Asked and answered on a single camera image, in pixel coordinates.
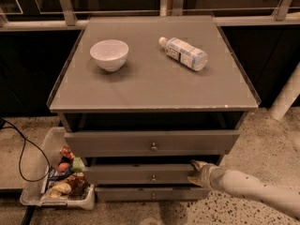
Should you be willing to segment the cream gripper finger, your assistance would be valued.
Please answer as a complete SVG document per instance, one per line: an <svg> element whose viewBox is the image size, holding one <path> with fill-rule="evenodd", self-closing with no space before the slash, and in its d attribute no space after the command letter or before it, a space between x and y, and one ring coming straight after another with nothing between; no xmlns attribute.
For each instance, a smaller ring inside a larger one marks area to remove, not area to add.
<svg viewBox="0 0 300 225"><path fill-rule="evenodd" d="M199 176L189 176L187 180L192 183L193 185L196 185L200 187L202 185L201 178Z"/></svg>
<svg viewBox="0 0 300 225"><path fill-rule="evenodd" d="M191 165L193 166L196 172L200 172L204 166L207 165L207 162L199 161L199 160L192 160Z"/></svg>

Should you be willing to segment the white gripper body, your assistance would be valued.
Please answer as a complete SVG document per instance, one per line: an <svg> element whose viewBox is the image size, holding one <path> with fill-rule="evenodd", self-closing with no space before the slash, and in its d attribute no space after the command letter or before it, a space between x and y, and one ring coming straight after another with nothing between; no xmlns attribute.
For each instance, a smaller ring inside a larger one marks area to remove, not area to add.
<svg viewBox="0 0 300 225"><path fill-rule="evenodd" d="M226 170L214 164L206 164L201 168L200 180L204 188L223 190L221 180Z"/></svg>

